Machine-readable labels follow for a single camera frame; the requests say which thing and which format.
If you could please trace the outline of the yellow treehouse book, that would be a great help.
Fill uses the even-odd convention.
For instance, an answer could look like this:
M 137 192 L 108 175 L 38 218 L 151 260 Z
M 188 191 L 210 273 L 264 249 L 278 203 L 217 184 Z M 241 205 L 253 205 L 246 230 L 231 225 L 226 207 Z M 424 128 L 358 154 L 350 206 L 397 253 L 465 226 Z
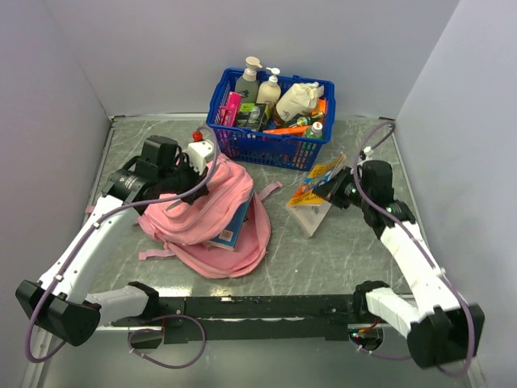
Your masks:
M 331 204 L 313 191 L 328 183 L 345 167 L 346 155 L 340 153 L 332 161 L 316 164 L 286 204 L 307 238 L 311 238 L 330 210 Z

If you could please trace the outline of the pink student backpack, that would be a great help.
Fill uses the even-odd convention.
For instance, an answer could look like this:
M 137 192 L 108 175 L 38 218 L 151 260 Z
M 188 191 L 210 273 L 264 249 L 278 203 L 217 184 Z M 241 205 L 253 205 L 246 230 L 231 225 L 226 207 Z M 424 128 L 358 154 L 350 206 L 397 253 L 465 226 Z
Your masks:
M 209 279 L 252 272 L 266 254 L 271 223 L 263 205 L 282 183 L 261 192 L 245 167 L 220 155 L 208 194 L 189 205 L 168 200 L 149 205 L 135 223 L 163 249 L 141 252 L 140 260 L 175 256 Z

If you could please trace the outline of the teal paperback book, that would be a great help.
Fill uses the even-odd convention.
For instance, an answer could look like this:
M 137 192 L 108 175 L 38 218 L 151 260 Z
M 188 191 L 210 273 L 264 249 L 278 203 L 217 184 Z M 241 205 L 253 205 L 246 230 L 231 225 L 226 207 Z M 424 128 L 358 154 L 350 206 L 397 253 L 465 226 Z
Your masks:
M 237 239 L 242 225 L 247 220 L 247 210 L 254 196 L 254 190 L 250 192 L 249 198 L 236 210 L 229 224 L 214 238 L 204 242 L 206 247 L 218 247 L 227 251 L 233 251 L 237 245 Z

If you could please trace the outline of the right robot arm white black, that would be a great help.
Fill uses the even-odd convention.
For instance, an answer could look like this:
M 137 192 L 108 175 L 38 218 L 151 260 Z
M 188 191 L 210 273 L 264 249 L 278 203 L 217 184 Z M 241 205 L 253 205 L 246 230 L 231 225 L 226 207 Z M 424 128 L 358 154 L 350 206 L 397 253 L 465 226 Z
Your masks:
M 355 288 L 354 316 L 362 322 L 377 318 L 396 329 L 406 338 L 413 361 L 423 369 L 455 361 L 469 367 L 477 354 L 484 312 L 464 301 L 430 253 L 409 206 L 394 195 L 391 165 L 369 160 L 345 167 L 313 192 L 337 208 L 354 205 L 362 211 L 414 297 L 410 304 L 385 282 L 368 280 Z

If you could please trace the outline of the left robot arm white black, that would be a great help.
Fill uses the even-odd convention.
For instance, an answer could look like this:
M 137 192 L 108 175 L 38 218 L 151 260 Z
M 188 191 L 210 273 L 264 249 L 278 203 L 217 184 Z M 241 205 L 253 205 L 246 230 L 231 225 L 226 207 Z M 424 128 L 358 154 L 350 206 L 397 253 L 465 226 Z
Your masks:
M 139 282 L 100 294 L 90 293 L 100 268 L 118 240 L 149 205 L 165 200 L 192 204 L 207 194 L 214 173 L 208 161 L 217 147 L 208 139 L 183 149 L 177 141 L 148 137 L 137 156 L 110 174 L 90 217 L 65 253 L 38 281 L 24 280 L 15 296 L 32 325 L 72 346 L 84 344 L 97 327 L 134 317 L 155 322 L 158 292 Z

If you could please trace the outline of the orange toothbrush pack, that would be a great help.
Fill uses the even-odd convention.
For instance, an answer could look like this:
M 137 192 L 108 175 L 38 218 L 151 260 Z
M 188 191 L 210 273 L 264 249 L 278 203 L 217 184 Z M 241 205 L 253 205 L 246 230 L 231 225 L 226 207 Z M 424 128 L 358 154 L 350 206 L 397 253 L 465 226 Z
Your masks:
M 263 131 L 263 133 L 276 135 L 276 136 L 303 137 L 306 130 L 309 128 L 310 128 L 310 125 L 278 128 L 278 129 L 266 129 Z

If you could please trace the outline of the blue plastic basket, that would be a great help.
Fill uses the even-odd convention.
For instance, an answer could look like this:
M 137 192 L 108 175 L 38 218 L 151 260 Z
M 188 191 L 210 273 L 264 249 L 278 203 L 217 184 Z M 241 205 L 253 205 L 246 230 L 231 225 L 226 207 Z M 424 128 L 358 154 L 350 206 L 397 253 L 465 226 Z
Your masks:
M 272 134 L 277 126 L 270 119 L 263 131 L 223 125 L 222 108 L 229 94 L 234 92 L 237 79 L 243 69 L 228 68 L 223 71 L 211 98 L 207 126 L 213 129 L 221 152 L 239 162 L 309 171 L 320 149 L 330 143 L 335 122 L 335 87 L 331 81 L 318 79 L 324 87 L 322 99 L 326 101 L 326 113 L 322 119 L 322 137 L 312 139 L 288 134 Z

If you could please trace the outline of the small green bottle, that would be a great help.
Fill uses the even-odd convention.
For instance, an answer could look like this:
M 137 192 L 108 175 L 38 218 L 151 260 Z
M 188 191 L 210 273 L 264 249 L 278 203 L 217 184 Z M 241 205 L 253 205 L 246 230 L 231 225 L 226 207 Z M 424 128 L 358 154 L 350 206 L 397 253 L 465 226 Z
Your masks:
M 292 124 L 290 124 L 290 127 L 295 128 L 295 127 L 312 125 L 313 123 L 318 122 L 324 118 L 325 118 L 325 114 L 322 112 L 313 114 L 311 116 L 299 116 L 293 121 Z

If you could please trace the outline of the pink box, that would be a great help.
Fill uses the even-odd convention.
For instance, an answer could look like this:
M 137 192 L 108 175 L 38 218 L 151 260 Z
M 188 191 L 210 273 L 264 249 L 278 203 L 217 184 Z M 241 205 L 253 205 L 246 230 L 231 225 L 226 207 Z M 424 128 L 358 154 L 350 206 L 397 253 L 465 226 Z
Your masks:
M 242 95 L 240 93 L 230 91 L 226 103 L 219 108 L 219 125 L 233 127 L 237 119 L 241 103 Z

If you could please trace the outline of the black green box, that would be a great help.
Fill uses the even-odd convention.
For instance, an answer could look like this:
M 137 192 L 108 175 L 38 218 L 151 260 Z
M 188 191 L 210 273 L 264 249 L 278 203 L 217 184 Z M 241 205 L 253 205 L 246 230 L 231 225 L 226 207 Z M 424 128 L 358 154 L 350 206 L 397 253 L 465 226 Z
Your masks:
M 270 108 L 266 103 L 243 103 L 237 113 L 234 126 L 262 132 L 270 120 Z

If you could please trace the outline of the grey pump bottle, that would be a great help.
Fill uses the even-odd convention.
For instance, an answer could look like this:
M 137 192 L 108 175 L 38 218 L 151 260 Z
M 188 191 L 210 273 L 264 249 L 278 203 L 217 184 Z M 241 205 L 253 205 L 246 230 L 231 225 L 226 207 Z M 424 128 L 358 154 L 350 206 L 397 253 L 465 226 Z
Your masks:
M 241 96 L 241 103 L 255 103 L 258 92 L 259 82 L 257 73 L 262 69 L 262 64 L 257 57 L 248 56 L 246 58 L 246 68 L 242 76 L 236 81 L 234 92 Z

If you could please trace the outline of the cream pump bottle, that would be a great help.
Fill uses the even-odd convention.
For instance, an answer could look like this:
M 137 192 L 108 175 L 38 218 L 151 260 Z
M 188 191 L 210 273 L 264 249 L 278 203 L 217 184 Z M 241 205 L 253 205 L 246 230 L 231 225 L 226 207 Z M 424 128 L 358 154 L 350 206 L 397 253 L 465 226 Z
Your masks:
M 267 67 L 271 73 L 268 80 L 262 82 L 258 89 L 256 103 L 265 103 L 269 108 L 272 108 L 280 99 L 281 88 L 279 85 L 278 76 L 280 75 L 279 68 Z

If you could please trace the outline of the beige drawstring pouch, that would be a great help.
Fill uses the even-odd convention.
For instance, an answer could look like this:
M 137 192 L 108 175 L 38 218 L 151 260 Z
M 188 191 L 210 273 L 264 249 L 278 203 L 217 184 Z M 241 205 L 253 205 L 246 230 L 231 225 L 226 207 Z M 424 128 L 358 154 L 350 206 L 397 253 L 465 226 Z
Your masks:
M 295 115 L 311 112 L 322 96 L 324 86 L 318 82 L 294 83 L 275 105 L 274 117 L 281 123 Z

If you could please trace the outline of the black mounting base rail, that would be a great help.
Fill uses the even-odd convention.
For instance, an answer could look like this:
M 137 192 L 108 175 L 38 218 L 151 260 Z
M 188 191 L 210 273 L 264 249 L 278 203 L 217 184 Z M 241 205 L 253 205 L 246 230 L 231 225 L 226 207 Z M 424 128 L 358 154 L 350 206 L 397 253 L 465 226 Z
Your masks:
M 349 330 L 377 318 L 357 313 L 350 294 L 301 296 L 162 297 L 151 318 L 122 318 L 112 325 L 161 329 L 166 344 L 200 340 L 349 340 Z

